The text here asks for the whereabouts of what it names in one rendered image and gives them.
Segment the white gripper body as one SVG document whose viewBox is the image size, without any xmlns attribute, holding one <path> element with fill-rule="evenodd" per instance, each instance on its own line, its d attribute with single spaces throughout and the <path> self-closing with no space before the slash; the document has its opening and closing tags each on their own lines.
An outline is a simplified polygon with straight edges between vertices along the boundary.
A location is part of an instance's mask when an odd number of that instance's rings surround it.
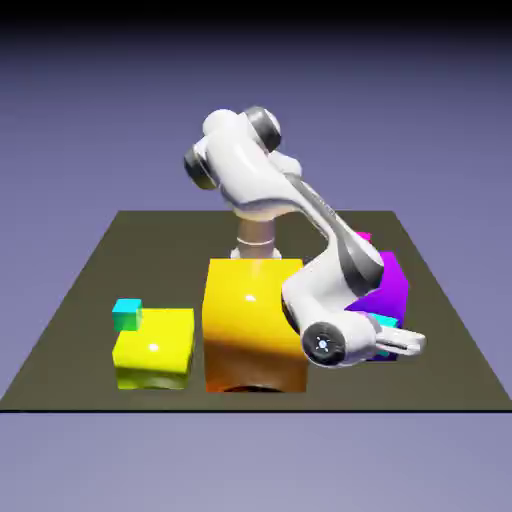
<svg viewBox="0 0 512 512">
<path fill-rule="evenodd" d="M 426 345 L 426 337 L 418 332 L 382 326 L 376 334 L 376 346 L 380 350 L 405 356 L 419 355 Z"/>
</svg>

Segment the small cyan cube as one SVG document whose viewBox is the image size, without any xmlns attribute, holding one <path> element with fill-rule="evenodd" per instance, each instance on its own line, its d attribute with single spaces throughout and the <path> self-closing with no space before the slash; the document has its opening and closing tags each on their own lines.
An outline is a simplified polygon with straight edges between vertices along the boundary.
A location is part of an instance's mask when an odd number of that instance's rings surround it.
<svg viewBox="0 0 512 512">
<path fill-rule="evenodd" d="M 112 309 L 114 330 L 137 331 L 142 321 L 142 300 L 139 298 L 119 298 Z"/>
<path fill-rule="evenodd" d="M 378 322 L 380 326 L 397 327 L 398 320 L 394 317 L 371 313 L 371 316 Z M 372 358 L 371 361 L 396 361 L 398 356 L 386 350 L 379 350 Z"/>
</svg>

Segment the large purple box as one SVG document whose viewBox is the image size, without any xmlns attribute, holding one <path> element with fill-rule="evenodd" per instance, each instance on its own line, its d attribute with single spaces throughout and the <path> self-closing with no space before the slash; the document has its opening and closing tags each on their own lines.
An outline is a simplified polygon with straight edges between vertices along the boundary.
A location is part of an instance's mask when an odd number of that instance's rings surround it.
<svg viewBox="0 0 512 512">
<path fill-rule="evenodd" d="M 381 257 L 384 272 L 380 287 L 350 304 L 346 310 L 394 317 L 398 320 L 396 328 L 401 328 L 407 309 L 409 282 L 393 252 L 381 252 Z"/>
</svg>

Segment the large orange box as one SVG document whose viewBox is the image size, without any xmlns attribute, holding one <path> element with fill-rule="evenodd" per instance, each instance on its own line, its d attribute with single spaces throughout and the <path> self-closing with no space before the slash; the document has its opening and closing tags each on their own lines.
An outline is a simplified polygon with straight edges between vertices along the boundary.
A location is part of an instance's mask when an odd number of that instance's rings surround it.
<svg viewBox="0 0 512 512">
<path fill-rule="evenodd" d="M 302 267 L 299 259 L 209 262 L 202 304 L 207 391 L 306 390 L 308 360 L 281 305 L 282 284 Z"/>
</svg>

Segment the large yellow box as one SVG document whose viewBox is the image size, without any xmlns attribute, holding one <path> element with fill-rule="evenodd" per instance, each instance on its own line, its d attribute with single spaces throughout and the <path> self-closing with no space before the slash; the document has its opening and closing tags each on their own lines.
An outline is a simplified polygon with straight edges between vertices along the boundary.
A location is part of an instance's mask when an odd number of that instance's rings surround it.
<svg viewBox="0 0 512 512">
<path fill-rule="evenodd" d="M 190 308 L 143 308 L 135 330 L 119 332 L 112 350 L 120 390 L 183 390 L 195 345 Z"/>
</svg>

